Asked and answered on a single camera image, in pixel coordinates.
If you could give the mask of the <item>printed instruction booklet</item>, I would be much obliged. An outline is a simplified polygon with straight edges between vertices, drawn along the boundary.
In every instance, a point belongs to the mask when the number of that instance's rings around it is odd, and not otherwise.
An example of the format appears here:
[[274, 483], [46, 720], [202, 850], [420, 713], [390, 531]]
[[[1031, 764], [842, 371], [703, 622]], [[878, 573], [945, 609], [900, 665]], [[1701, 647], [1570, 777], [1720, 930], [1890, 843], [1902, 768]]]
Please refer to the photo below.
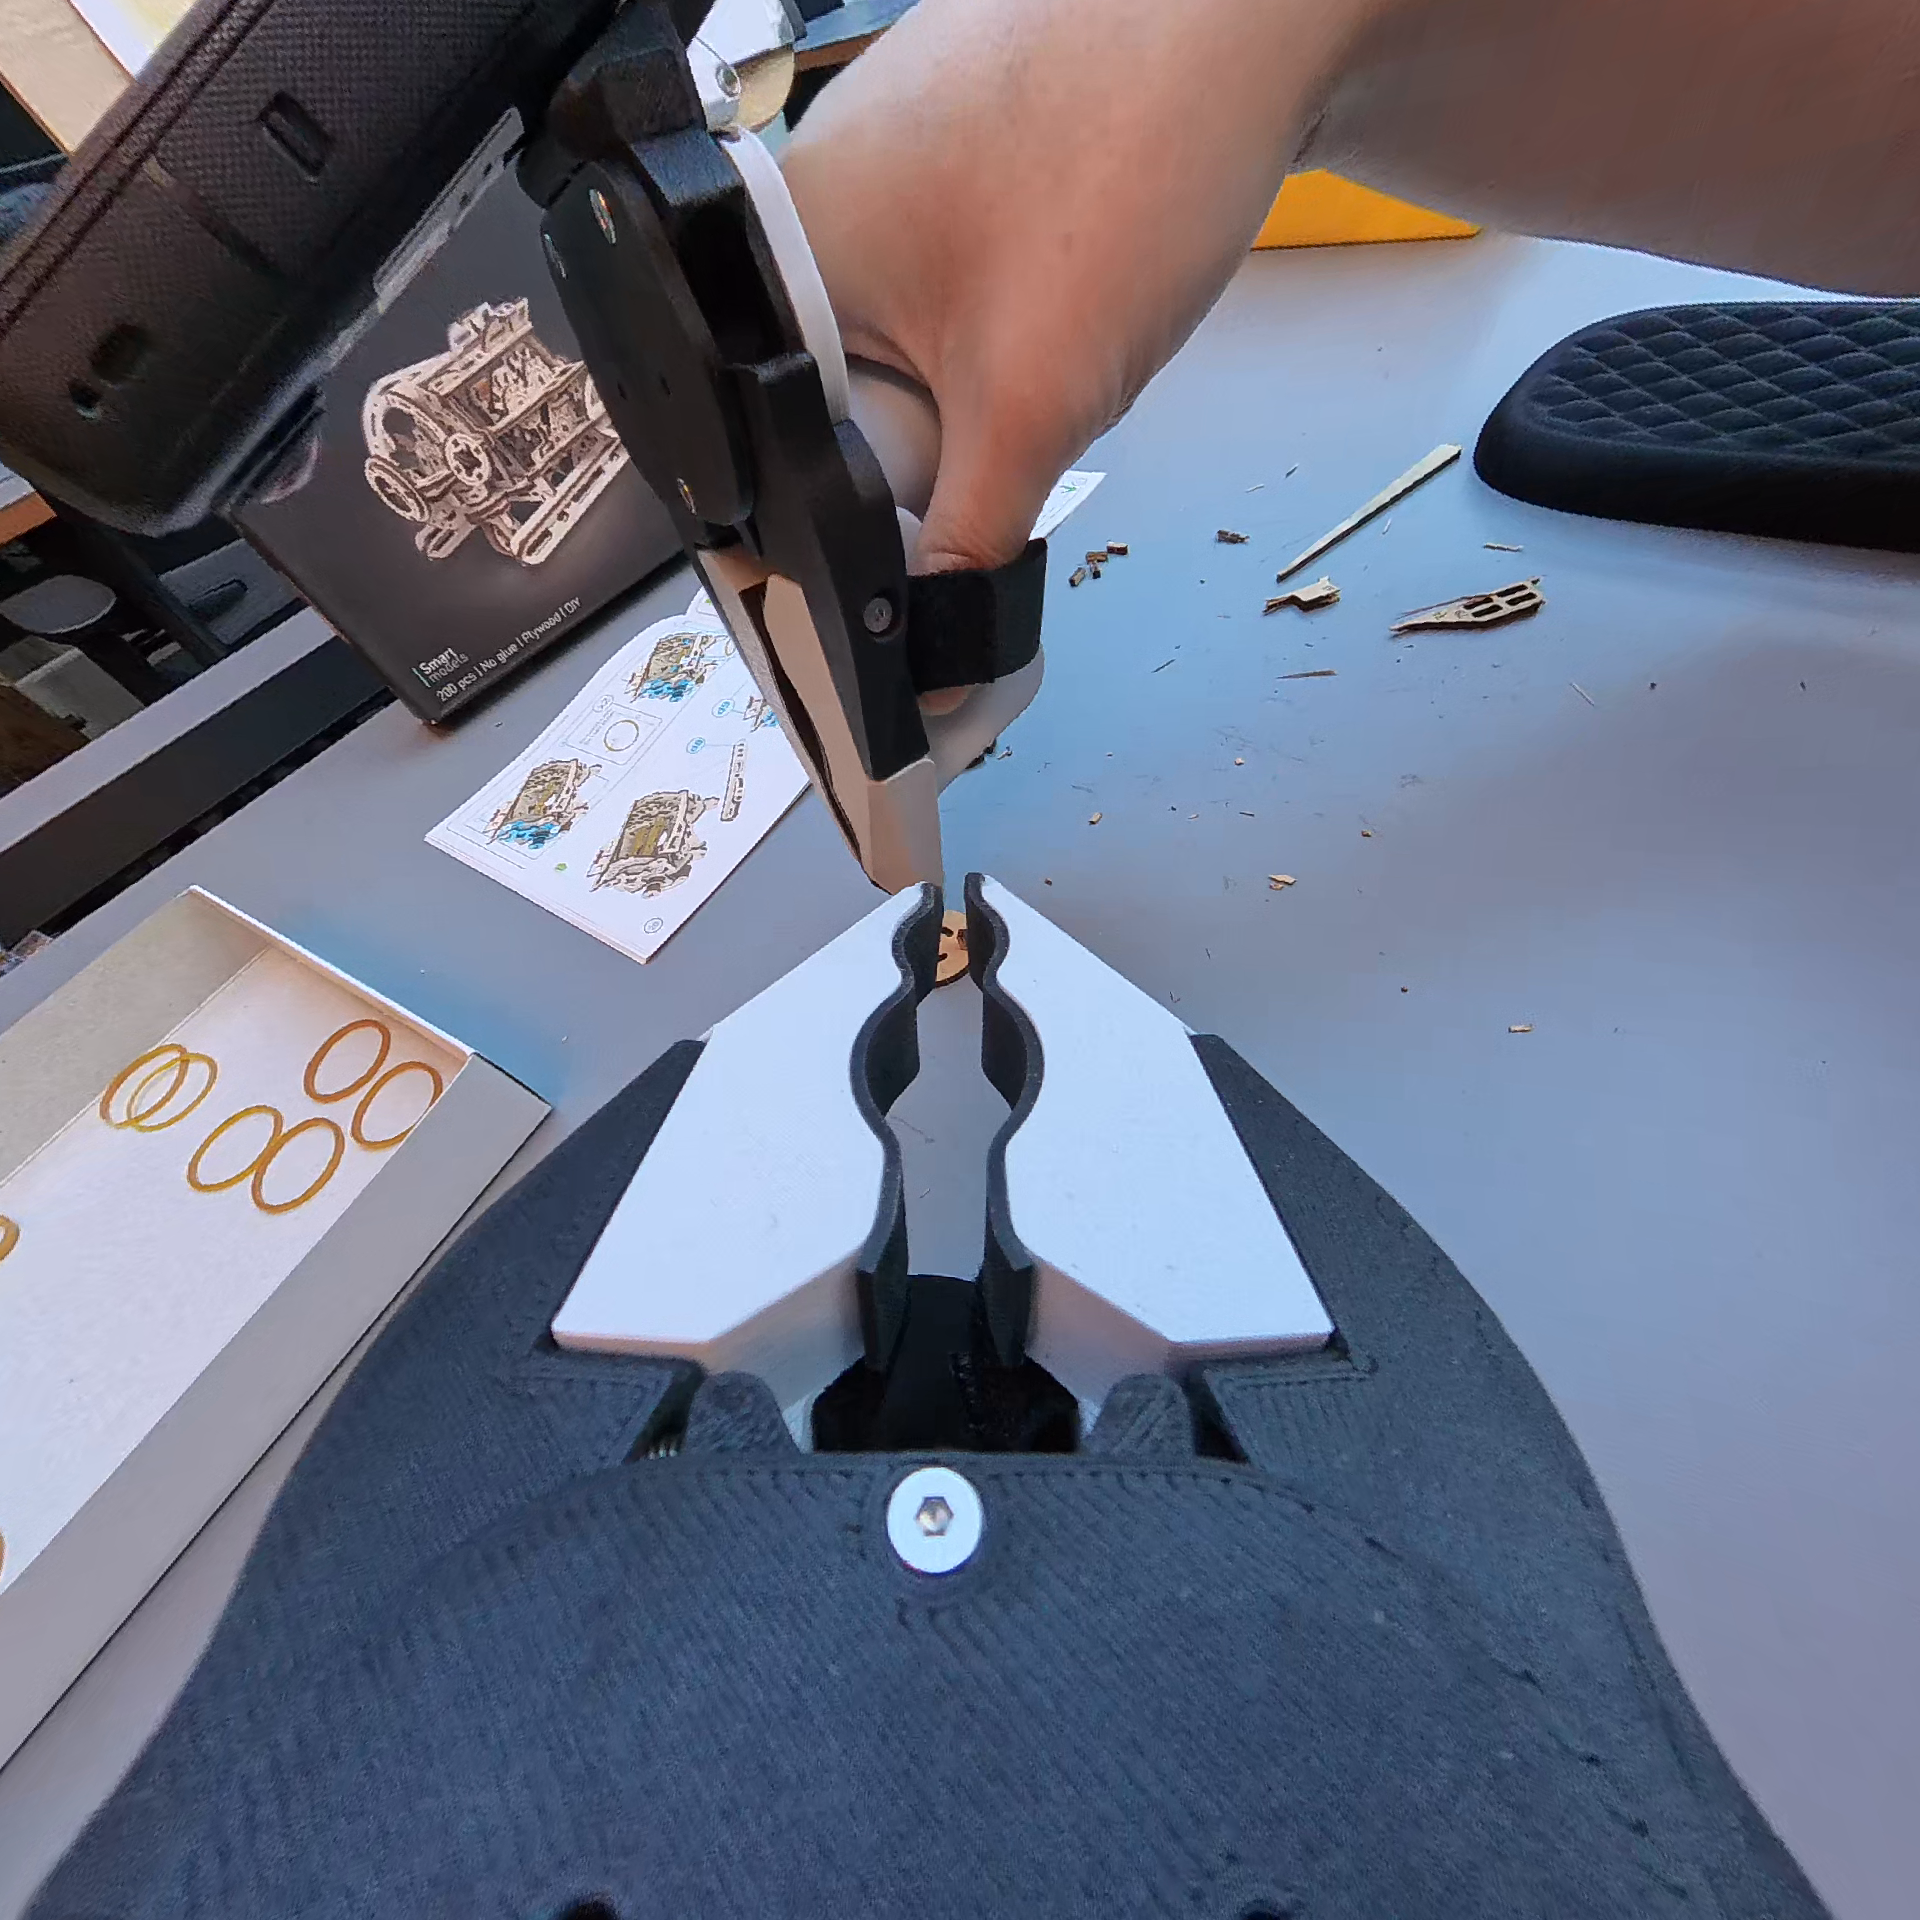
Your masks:
[[425, 838], [644, 962], [802, 793], [774, 708], [695, 593]]

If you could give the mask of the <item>thin wooden strip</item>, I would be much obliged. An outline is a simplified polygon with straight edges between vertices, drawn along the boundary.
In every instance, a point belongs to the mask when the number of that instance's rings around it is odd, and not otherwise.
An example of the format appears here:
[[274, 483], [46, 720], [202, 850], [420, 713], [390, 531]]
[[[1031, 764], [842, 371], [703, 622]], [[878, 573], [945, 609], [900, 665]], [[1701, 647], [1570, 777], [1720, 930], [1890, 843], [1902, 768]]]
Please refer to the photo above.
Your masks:
[[1458, 460], [1458, 453], [1463, 453], [1458, 443], [1437, 443], [1434, 452], [1427, 452], [1419, 460], [1404, 468], [1404, 473], [1398, 473], [1385, 491], [1367, 496], [1360, 507], [1353, 507], [1349, 516], [1340, 516], [1328, 531], [1312, 539], [1293, 560], [1287, 560], [1276, 572], [1276, 580], [1287, 580], [1290, 573], [1295, 573], [1309, 560], [1328, 554], [1335, 544], [1340, 544], [1349, 535], [1353, 535], [1363, 523], [1386, 511], [1398, 501], [1404, 501], [1408, 493], [1424, 487], [1430, 477], [1451, 468]]

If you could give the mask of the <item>white cardboard tray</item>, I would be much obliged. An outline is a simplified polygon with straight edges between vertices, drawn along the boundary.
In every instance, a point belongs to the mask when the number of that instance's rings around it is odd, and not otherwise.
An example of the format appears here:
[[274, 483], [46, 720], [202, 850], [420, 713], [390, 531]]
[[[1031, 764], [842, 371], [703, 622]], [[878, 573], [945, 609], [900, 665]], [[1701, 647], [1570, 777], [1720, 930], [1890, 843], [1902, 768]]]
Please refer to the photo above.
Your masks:
[[199, 889], [3, 1032], [3, 1761], [545, 1112]]

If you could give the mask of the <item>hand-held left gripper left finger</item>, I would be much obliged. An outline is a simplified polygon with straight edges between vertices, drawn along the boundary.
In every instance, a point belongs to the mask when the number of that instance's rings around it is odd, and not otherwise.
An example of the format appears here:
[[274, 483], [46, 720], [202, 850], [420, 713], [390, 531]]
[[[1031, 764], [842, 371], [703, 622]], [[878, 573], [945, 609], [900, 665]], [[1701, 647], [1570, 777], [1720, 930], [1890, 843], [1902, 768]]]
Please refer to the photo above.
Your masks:
[[561, 1348], [761, 1378], [795, 1443], [903, 1317], [889, 1106], [915, 1080], [943, 897], [910, 886], [711, 1025], [552, 1318]]

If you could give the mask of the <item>adjoining grey desk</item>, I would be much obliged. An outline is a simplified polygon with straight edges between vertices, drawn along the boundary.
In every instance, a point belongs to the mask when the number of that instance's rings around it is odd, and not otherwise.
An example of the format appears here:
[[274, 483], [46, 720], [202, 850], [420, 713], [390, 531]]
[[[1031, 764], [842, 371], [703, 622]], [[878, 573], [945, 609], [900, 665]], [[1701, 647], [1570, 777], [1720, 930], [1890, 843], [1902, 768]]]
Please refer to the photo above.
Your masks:
[[390, 705], [300, 609], [3, 797], [3, 942], [58, 934]]

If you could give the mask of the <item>yellow plastic bin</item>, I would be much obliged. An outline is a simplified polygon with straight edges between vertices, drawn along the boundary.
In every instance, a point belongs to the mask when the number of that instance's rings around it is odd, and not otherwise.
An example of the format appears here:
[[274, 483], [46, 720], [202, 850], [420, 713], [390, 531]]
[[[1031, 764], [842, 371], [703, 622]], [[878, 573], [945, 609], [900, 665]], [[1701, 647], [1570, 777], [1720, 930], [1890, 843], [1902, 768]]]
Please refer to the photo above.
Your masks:
[[1398, 198], [1332, 170], [1295, 170], [1284, 181], [1249, 248], [1449, 243], [1474, 233], [1474, 221]]

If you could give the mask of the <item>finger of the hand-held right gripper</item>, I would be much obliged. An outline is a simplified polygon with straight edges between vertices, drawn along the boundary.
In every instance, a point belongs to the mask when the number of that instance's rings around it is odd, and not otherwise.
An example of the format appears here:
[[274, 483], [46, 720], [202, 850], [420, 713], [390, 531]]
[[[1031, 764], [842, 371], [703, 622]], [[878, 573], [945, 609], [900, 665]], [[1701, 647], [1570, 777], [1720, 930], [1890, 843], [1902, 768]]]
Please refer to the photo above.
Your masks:
[[744, 548], [697, 553], [695, 568], [847, 851], [869, 879], [882, 883], [869, 847], [865, 764], [802, 589], [766, 572]]
[[894, 769], [889, 779], [862, 779], [865, 826], [862, 867], [896, 895], [907, 886], [943, 883], [939, 782], [933, 756]]

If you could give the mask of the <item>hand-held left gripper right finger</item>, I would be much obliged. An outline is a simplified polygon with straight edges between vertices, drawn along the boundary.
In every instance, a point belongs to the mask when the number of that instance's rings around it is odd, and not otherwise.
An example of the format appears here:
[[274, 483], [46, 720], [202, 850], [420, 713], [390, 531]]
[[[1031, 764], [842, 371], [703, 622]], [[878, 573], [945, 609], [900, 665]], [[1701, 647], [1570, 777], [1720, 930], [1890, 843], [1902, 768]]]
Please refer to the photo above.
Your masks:
[[1323, 1348], [1332, 1318], [1187, 1027], [996, 879], [967, 879], [978, 1062], [1008, 1104], [978, 1266], [1003, 1357], [1080, 1400]]

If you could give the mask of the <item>group of tan rubber bands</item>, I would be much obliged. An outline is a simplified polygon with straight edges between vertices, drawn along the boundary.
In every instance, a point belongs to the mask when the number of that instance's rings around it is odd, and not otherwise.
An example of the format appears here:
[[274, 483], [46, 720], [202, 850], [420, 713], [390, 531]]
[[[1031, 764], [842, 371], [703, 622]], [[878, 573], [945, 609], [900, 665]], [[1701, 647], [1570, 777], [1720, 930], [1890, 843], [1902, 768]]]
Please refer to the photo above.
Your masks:
[[212, 1015], [108, 1068], [3, 1183], [3, 1581], [16, 1581], [451, 1087], [388, 1020]]

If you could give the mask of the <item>black model kit box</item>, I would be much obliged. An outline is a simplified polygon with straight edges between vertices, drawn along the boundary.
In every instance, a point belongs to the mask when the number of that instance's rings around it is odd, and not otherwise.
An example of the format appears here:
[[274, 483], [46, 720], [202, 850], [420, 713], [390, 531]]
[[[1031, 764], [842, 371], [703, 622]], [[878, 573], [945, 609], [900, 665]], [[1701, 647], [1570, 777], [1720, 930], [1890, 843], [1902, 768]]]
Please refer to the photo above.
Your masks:
[[679, 554], [511, 181], [336, 363], [302, 487], [238, 526], [428, 720]]

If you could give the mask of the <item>slotted wooden offcut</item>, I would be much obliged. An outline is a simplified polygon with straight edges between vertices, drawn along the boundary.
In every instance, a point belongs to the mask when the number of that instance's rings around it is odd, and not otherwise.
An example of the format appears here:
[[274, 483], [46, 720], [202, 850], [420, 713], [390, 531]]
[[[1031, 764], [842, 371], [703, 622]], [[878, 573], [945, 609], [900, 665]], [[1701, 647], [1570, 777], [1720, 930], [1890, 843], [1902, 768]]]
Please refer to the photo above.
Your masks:
[[1408, 609], [1392, 622], [1392, 638], [1490, 629], [1520, 617], [1533, 617], [1544, 608], [1546, 600], [1541, 580], [1529, 578], [1427, 605], [1419, 609]]

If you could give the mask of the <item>person's right hand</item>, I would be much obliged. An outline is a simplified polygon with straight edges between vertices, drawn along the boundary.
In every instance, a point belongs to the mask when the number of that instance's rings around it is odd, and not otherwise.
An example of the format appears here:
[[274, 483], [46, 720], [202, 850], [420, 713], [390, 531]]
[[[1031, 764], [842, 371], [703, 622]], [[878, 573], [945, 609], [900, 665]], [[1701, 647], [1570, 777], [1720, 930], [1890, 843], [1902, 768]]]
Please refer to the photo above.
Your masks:
[[1386, 11], [917, 4], [813, 100], [779, 167], [842, 339], [939, 411], [915, 572], [1026, 548], [1226, 288]]

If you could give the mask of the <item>black mesh chair seat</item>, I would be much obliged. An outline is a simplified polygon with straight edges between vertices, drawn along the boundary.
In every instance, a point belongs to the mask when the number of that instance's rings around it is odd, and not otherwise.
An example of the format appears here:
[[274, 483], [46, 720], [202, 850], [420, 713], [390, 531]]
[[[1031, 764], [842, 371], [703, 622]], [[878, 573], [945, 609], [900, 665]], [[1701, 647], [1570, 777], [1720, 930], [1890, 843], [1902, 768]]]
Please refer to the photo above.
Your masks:
[[1599, 321], [1500, 395], [1474, 473], [1577, 516], [1917, 553], [1917, 300]]

